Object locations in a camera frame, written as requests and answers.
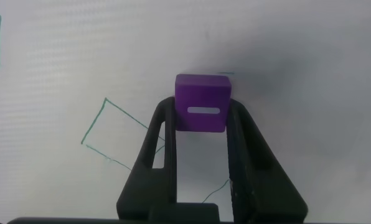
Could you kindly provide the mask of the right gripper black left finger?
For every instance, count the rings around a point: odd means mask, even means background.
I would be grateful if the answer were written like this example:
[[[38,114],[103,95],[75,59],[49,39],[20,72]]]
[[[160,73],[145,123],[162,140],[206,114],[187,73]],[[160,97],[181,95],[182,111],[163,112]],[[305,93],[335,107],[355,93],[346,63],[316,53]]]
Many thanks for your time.
[[[116,203],[122,220],[147,220],[156,205],[177,202],[176,111],[173,96],[162,100],[152,116],[136,162]],[[153,167],[161,125],[165,125],[164,167]]]

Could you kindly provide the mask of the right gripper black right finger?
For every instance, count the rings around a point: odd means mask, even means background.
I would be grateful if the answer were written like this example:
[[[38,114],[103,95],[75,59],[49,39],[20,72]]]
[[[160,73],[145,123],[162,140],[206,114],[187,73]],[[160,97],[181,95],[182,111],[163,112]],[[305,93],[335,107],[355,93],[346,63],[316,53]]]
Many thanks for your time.
[[[248,110],[231,100],[227,148],[235,223],[302,223],[308,206]]]

